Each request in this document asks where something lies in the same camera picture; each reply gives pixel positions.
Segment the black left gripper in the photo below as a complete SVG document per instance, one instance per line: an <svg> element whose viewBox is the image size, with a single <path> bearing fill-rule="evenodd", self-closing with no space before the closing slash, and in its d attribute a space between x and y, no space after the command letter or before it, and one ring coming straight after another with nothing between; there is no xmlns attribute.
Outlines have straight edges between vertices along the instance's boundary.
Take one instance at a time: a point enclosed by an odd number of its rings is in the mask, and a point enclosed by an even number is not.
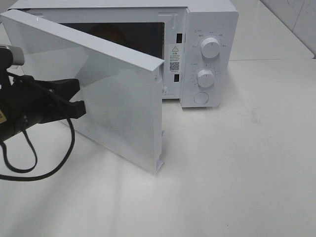
<svg viewBox="0 0 316 237"><path fill-rule="evenodd" d="M84 101L70 102L80 90L78 79L34 80L25 76L10 83L8 75L0 77L0 140L6 141L38 123L79 119L86 114ZM67 101L59 104L46 92Z"/></svg>

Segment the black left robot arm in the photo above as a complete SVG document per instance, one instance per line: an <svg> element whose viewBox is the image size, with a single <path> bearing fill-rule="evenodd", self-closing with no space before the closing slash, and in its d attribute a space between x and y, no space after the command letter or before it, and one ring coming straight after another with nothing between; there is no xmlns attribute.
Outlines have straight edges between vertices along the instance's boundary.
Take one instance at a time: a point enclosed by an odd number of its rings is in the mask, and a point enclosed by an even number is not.
<svg viewBox="0 0 316 237"><path fill-rule="evenodd" d="M78 119L86 113L83 101L70 101L80 90L78 79L42 81L8 72L11 66L22 66L24 62L21 48L0 46L1 141L38 123Z"/></svg>

